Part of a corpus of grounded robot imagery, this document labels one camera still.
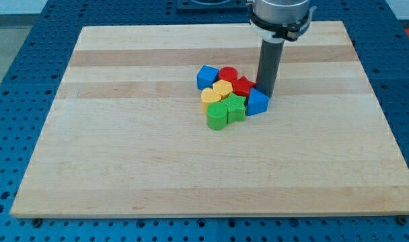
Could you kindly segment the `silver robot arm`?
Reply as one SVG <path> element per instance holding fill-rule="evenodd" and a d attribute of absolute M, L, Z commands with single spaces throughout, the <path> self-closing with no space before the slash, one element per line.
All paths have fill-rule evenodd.
<path fill-rule="evenodd" d="M 310 0 L 254 0 L 249 10 L 251 29 L 264 41 L 296 41 L 312 22 L 316 6 Z"/>

